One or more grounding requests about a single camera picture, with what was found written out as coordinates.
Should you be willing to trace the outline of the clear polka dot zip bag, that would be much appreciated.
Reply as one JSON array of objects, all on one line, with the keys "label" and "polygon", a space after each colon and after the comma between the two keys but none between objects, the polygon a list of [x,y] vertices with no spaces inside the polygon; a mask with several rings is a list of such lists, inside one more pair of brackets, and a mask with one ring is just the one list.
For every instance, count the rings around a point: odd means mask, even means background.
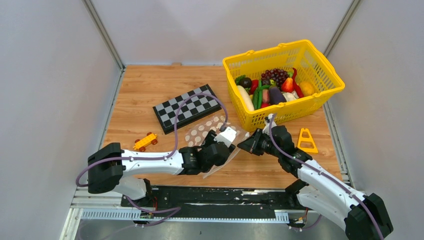
[{"label": "clear polka dot zip bag", "polygon": [[[208,116],[202,118],[200,122],[190,128],[188,132],[184,136],[184,140],[189,147],[200,146],[202,142],[205,140],[208,132],[210,130],[215,131],[217,134],[220,133],[220,127],[223,125],[225,120],[225,115],[213,114],[212,116]],[[234,122],[228,121],[226,123],[227,127],[230,127],[236,132],[235,139],[232,142],[233,145],[237,146],[240,142],[246,140],[250,133],[245,131],[239,125]],[[223,167],[225,167],[229,162],[231,162],[237,154],[240,152],[240,149],[237,147],[232,153],[229,155],[227,161],[222,166],[213,166],[210,171],[207,173],[202,173],[202,178],[205,179],[210,175],[213,175],[215,172],[219,171]]]}]

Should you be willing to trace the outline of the dark avocado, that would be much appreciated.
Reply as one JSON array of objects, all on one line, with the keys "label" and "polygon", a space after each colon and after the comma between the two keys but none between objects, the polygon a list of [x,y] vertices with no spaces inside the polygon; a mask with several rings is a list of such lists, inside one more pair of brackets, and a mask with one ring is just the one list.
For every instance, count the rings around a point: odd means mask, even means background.
[{"label": "dark avocado", "polygon": [[243,87],[244,89],[249,89],[252,86],[252,80],[249,77],[241,78],[238,81],[238,85]]}]

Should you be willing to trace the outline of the purple grape bunch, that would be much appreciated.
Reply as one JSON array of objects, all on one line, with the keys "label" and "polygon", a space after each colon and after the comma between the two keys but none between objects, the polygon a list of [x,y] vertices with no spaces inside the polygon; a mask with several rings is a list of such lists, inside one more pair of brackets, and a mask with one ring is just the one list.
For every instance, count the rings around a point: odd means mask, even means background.
[{"label": "purple grape bunch", "polygon": [[284,81],[291,76],[291,72],[287,72],[281,68],[267,69],[261,74],[262,85],[273,85],[280,88]]}]

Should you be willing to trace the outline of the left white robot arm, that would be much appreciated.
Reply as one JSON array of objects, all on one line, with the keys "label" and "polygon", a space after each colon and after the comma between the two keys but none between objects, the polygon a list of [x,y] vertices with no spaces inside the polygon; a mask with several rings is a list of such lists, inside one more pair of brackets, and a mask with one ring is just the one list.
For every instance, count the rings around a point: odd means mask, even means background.
[{"label": "left white robot arm", "polygon": [[224,165],[236,148],[237,132],[227,127],[223,132],[210,130],[200,146],[182,147],[171,152],[136,152],[121,149],[113,142],[92,154],[88,162],[87,187],[90,194],[116,192],[149,206],[153,193],[140,174],[198,175],[214,166]]}]

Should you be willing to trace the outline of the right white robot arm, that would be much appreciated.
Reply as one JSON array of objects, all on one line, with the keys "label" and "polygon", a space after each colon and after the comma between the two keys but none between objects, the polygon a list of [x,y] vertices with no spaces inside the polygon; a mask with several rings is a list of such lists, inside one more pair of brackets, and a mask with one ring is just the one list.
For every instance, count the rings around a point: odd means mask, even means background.
[{"label": "right white robot arm", "polygon": [[286,188],[290,208],[316,211],[344,230],[350,240],[382,240],[394,231],[381,197],[367,195],[334,177],[295,146],[285,126],[258,128],[237,146],[253,155],[277,157],[282,169],[297,178]]}]

